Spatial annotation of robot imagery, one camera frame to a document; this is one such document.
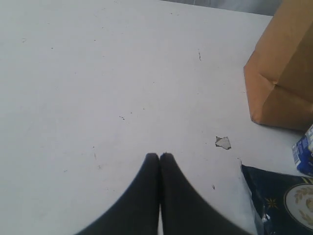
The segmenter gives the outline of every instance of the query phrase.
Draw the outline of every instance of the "white tabletop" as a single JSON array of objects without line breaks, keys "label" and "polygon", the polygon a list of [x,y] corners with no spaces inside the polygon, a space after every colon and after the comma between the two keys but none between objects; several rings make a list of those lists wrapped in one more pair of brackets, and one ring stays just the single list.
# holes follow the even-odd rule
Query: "white tabletop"
[{"label": "white tabletop", "polygon": [[158,0],[2,0],[0,234],[81,230],[165,151],[255,233],[239,159],[297,174],[299,135],[249,118],[243,66],[269,21]]}]

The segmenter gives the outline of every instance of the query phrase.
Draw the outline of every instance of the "white paper fragment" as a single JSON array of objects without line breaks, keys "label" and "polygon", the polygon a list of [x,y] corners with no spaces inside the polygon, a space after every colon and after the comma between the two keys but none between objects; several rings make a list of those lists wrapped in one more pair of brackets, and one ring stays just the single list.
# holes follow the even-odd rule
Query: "white paper fragment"
[{"label": "white paper fragment", "polygon": [[216,136],[215,146],[222,147],[223,149],[226,149],[226,150],[229,150],[231,148],[230,142],[227,136],[223,138]]}]

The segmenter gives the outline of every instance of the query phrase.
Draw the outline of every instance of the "paper bag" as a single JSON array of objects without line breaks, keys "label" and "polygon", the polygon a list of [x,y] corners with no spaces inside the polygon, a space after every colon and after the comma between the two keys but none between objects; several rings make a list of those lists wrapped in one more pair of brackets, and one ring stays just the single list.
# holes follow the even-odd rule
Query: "paper bag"
[{"label": "paper bag", "polygon": [[251,119],[307,130],[313,124],[313,0],[284,0],[245,65]]}]

